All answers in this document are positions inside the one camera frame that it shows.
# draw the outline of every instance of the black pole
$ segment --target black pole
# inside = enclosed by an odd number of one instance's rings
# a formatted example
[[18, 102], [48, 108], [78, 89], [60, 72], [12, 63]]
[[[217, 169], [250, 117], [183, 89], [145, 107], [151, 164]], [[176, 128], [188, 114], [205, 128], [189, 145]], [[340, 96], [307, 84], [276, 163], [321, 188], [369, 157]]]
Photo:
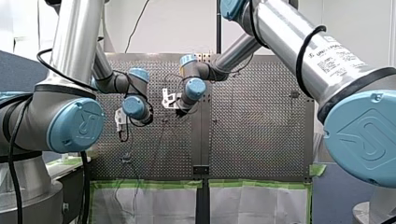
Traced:
[[220, 1], [217, 0], [217, 17], [216, 17], [216, 53], [221, 54], [221, 13]]

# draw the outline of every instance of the blue joint cap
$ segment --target blue joint cap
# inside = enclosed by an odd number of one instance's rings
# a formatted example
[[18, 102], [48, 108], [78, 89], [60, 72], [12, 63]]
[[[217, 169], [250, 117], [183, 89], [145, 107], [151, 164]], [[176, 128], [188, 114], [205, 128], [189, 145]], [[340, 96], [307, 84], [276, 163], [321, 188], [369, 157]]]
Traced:
[[128, 96], [122, 102], [122, 111], [126, 116], [140, 120], [144, 118], [146, 105], [141, 98], [137, 96]]
[[0, 100], [5, 100], [9, 97], [27, 93], [26, 91], [0, 91]]
[[131, 68], [129, 69], [129, 75], [138, 77], [144, 82], [149, 83], [149, 72], [143, 68]]
[[198, 101], [206, 91], [206, 84], [200, 78], [193, 77], [186, 83], [184, 91], [187, 97], [194, 101]]
[[65, 105], [52, 119], [47, 144], [58, 153], [80, 152], [92, 146], [104, 126], [102, 107], [90, 98], [79, 98]]
[[228, 21], [235, 20], [245, 2], [246, 0], [221, 0], [221, 16]]
[[180, 58], [180, 67], [190, 62], [196, 62], [197, 58], [193, 54], [187, 54]]
[[334, 160], [358, 179], [396, 188], [396, 91], [364, 91], [338, 103], [324, 123]]

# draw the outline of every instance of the diamond plate panel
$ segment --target diamond plate panel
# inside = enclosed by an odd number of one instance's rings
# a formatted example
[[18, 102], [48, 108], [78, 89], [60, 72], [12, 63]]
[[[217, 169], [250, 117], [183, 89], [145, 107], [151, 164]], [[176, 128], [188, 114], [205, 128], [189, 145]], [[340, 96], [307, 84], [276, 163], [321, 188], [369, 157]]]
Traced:
[[[256, 56], [212, 89], [211, 178], [304, 180], [307, 98], [275, 56]], [[298, 91], [298, 98], [290, 92]]]
[[[128, 71], [130, 67], [142, 67], [149, 71], [148, 99], [154, 107], [154, 121], [144, 128], [129, 125], [130, 139], [121, 143], [114, 112], [120, 108], [123, 96], [99, 94], [98, 101], [106, 112], [106, 124], [94, 149], [94, 179], [136, 178], [136, 175], [144, 179], [192, 179], [191, 119], [177, 119], [175, 111], [165, 110], [161, 104], [163, 88], [177, 91], [179, 79], [172, 74], [178, 74], [181, 56], [108, 56], [113, 69]], [[131, 163], [120, 162], [126, 153], [131, 153]]]

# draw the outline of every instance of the white cloth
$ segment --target white cloth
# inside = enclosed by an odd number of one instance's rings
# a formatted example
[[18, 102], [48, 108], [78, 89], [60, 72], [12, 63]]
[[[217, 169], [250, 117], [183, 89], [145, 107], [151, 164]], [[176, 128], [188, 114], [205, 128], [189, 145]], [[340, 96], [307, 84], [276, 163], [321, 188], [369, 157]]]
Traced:
[[92, 224], [195, 224], [196, 189], [96, 189]]
[[305, 224], [308, 189], [211, 188], [211, 224]]

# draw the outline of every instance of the green tape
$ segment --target green tape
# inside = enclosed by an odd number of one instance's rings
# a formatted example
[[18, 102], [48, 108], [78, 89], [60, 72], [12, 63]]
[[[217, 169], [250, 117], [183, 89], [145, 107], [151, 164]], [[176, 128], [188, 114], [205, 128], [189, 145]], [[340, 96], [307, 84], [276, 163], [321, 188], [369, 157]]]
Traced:
[[309, 223], [309, 224], [311, 224], [312, 223], [312, 220], [311, 220], [311, 213], [312, 213], [312, 210], [311, 210], [311, 208], [312, 208], [312, 184], [306, 184], [307, 186], [308, 186], [308, 188], [307, 188], [307, 190], [308, 190], [308, 192], [307, 192], [307, 196], [306, 197], [308, 197], [307, 199], [306, 199], [306, 201], [307, 201], [307, 204], [306, 204], [306, 223]]
[[271, 189], [306, 189], [306, 220], [311, 223], [311, 204], [312, 204], [312, 184], [300, 182], [277, 182], [246, 179], [214, 179], [209, 180], [210, 188], [242, 188], [242, 187], [263, 187]]
[[309, 166], [309, 175], [322, 176], [325, 170], [326, 170], [325, 164], [312, 164]]
[[240, 187], [263, 187], [271, 189], [307, 189], [305, 183], [288, 183], [277, 181], [262, 181], [262, 180], [209, 180], [210, 188], [240, 188]]
[[94, 189], [200, 189], [202, 181], [111, 180], [92, 181]]
[[56, 161], [52, 161], [47, 163], [47, 165], [53, 165], [53, 164], [60, 164], [60, 165], [76, 165], [82, 163], [82, 160], [80, 157], [78, 158], [72, 158], [72, 159], [66, 159], [65, 161], [60, 161], [60, 160], [56, 160]]
[[91, 185], [91, 187], [90, 187], [90, 221], [89, 221], [89, 223], [90, 224], [92, 224], [92, 220], [93, 220], [93, 218], [92, 218], [92, 216], [93, 216], [93, 194], [95, 193], [95, 188], [93, 188], [92, 187], [92, 185]]

